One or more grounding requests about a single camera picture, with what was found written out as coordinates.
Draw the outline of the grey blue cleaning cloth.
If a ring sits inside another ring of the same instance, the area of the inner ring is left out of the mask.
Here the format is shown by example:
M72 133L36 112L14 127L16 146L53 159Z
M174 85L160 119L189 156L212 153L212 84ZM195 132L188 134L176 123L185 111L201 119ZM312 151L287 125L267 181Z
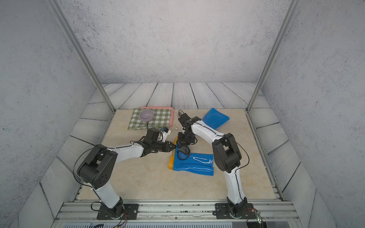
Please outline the grey blue cleaning cloth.
M189 147L186 145L183 145L182 147L177 148L177 158L179 160L182 160L182 161L187 160L190 156L190 153L191 153L191 151L190 151Z

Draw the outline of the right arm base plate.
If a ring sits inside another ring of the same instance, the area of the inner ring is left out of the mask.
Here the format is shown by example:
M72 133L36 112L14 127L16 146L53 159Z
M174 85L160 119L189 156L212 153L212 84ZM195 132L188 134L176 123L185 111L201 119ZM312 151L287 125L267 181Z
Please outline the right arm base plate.
M248 203L245 206L243 206L243 209L240 212L236 213L236 215L233 214L233 209L230 208L228 203L216 203L213 215L217 219L250 220L257 218L256 210L254 209L253 204L251 203Z

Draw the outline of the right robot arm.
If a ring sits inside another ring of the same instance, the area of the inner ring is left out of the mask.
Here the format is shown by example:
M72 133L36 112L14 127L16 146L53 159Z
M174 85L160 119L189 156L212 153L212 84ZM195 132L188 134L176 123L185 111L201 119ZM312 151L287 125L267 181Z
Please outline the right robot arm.
M247 206L247 199L239 179L242 156L234 136L220 133L199 117L191 118L186 113L180 114L178 121L183 131L179 132L177 137L177 157L183 160L189 157L189 145L195 144L196 136L211 144L215 164L225 177L229 212L232 217L239 217Z

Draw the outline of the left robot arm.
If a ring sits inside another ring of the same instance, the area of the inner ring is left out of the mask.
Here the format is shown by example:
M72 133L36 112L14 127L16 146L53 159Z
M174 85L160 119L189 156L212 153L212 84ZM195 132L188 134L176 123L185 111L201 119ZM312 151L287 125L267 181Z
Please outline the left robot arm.
M147 129L146 135L138 141L131 141L129 145L106 147L98 144L90 152L77 169L77 175L89 183L93 191L101 200L101 205L114 210L123 204L120 196L115 192L110 178L116 163L132 158L145 157L151 153L169 153L176 145L167 140L171 134L168 128Z

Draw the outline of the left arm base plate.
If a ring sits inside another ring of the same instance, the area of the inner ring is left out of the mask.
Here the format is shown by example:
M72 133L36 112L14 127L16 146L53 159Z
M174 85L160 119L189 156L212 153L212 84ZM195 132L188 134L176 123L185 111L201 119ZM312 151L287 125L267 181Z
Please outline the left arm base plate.
M103 203L98 210L97 220L136 220L139 204L118 204L110 209Z

